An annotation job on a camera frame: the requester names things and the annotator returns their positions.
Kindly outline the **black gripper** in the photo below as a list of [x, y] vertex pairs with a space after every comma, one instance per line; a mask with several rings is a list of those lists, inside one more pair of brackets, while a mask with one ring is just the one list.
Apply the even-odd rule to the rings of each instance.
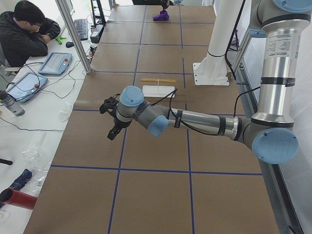
[[162, 9], [167, 9], [169, 7], [169, 0], [160, 0], [160, 5]]
[[123, 128], [127, 128], [132, 122], [131, 117], [124, 117], [120, 115], [114, 116], [114, 127], [109, 131], [107, 138], [114, 140]]

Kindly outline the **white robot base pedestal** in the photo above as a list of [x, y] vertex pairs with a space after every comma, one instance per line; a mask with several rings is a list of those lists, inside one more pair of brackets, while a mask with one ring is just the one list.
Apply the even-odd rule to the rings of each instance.
[[247, 0], [221, 0], [206, 57], [193, 64], [196, 86], [229, 86], [226, 54]]

